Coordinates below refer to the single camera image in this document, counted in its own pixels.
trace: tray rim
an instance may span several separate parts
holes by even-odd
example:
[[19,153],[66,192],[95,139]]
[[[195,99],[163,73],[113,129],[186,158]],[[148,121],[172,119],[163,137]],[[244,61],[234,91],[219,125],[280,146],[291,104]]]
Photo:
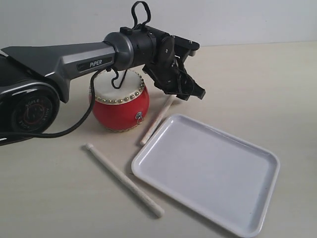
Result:
[[[228,136],[229,138],[233,138],[237,141],[240,141],[244,144],[248,144],[256,149],[259,149],[269,155],[272,156],[272,158],[275,160],[276,162],[276,166],[275,166],[275,170],[274,170],[274,175],[272,177],[272,183],[270,184],[270,187],[269,187],[269,191],[268,191],[268,194],[265,198],[265,203],[264,203],[264,208],[263,210],[261,211],[261,216],[260,216],[260,219],[259,219],[259,223],[256,227],[256,229],[254,229],[252,232],[248,233],[243,233],[243,232],[240,232],[240,231],[237,231],[236,229],[228,226],[227,224],[223,223],[221,221],[221,219],[218,219],[216,214],[214,213],[205,213],[203,211],[198,211],[195,207],[191,206],[191,204],[188,204],[186,202],[184,202],[182,199],[179,199],[178,197],[175,197],[174,194],[171,194],[170,192],[166,191],[163,187],[161,187],[160,185],[157,185],[155,183],[152,183],[151,181],[148,180],[147,176],[142,176],[142,174],[138,174],[138,171],[137,171],[137,168],[138,168],[138,164],[139,164],[139,160],[140,160],[140,155],[144,152],[144,150],[146,150],[146,148],[148,147],[148,145],[151,143],[151,141],[153,141],[159,134],[162,133],[162,130],[166,128],[168,122],[173,119],[173,118],[185,118],[185,119],[188,119],[188,120],[191,120],[192,122],[195,122],[195,123],[198,123],[202,126],[205,126],[207,127],[208,129],[211,129],[213,131],[216,131],[216,132],[219,132],[225,136]],[[155,133],[151,136],[151,138],[148,140],[148,142],[141,148],[141,150],[137,153],[137,155],[134,157],[132,163],[131,163],[131,169],[132,169],[132,173],[140,180],[144,181],[145,183],[147,183],[148,185],[152,186],[153,188],[155,188],[156,190],[166,194],[167,196],[169,196],[170,198],[174,199],[175,201],[185,205],[186,207],[190,208],[191,210],[197,212],[198,214],[204,216],[205,218],[207,218],[208,220],[214,222],[215,224],[225,228],[226,230],[232,232],[233,234],[239,236],[239,237],[242,237],[242,238],[253,238],[255,236],[257,236],[261,230],[262,230],[262,227],[263,227],[263,224],[264,224],[264,220],[265,220],[265,217],[266,217],[266,214],[267,214],[267,210],[268,210],[268,207],[269,207],[269,204],[270,204],[270,201],[271,201],[271,198],[272,198],[272,195],[273,195],[273,192],[274,192],[274,189],[275,189],[275,185],[276,185],[276,181],[277,181],[277,177],[278,177],[278,174],[279,174],[279,171],[280,171],[280,167],[281,167],[281,164],[280,164],[280,160],[279,158],[274,154],[272,153],[271,151],[265,149],[265,148],[262,148],[256,144],[253,144],[251,142],[248,142],[246,140],[243,140],[233,134],[230,134],[230,133],[227,133],[225,131],[222,131],[220,129],[217,129],[213,126],[211,126],[210,124],[206,124],[204,122],[201,122],[201,121],[198,121],[196,119],[193,119],[189,116],[186,116],[184,114],[172,114],[170,116],[168,116],[164,122],[158,127],[158,129],[155,131]]]

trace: plastic tray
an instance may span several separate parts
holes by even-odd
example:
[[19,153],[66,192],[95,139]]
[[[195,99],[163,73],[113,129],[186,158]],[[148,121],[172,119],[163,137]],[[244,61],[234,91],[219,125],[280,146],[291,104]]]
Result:
[[262,228],[279,168],[271,152],[179,114],[132,162],[135,176],[245,238]]

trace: drum ring handle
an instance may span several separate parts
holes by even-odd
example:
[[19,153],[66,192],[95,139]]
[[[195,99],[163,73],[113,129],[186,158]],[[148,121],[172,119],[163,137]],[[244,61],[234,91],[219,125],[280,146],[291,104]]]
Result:
[[142,112],[138,112],[135,116],[135,119],[137,119],[137,124],[140,125],[143,122],[143,116],[142,116]]

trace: drum head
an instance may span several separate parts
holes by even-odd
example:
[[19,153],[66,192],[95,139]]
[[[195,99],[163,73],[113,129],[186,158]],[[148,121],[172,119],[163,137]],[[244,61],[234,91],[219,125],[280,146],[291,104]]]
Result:
[[[119,78],[114,81],[119,86],[124,71],[120,71]],[[95,79],[96,100],[104,104],[123,104],[139,97],[144,90],[144,81],[138,73],[128,70],[120,89],[113,88],[111,80],[115,72],[103,71]]]

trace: robotic arm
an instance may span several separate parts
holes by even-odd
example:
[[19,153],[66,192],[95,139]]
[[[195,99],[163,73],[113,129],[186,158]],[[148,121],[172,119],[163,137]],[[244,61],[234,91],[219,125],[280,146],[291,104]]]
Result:
[[[139,3],[148,14],[142,24],[137,23],[134,11]],[[144,65],[143,71],[164,93],[182,100],[204,97],[205,90],[184,67],[186,58],[194,56],[199,44],[147,26],[151,14],[144,1],[135,2],[131,11],[134,27],[121,27],[102,42],[2,49],[7,56],[0,56],[0,145],[31,137],[55,138],[77,128],[89,115],[94,100],[74,127],[42,134],[54,121],[59,102],[68,102],[70,81],[95,71],[117,72]]]

